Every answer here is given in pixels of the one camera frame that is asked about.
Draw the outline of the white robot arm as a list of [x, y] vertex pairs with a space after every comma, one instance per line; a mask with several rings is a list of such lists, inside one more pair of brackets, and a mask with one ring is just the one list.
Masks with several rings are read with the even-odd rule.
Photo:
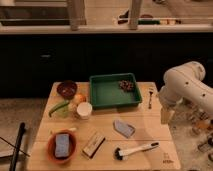
[[170, 68], [164, 73], [164, 86], [158, 93], [162, 124], [169, 123], [179, 110], [177, 103], [182, 99], [189, 100], [207, 114], [213, 114], [213, 88], [202, 82], [205, 75], [204, 66], [196, 61]]

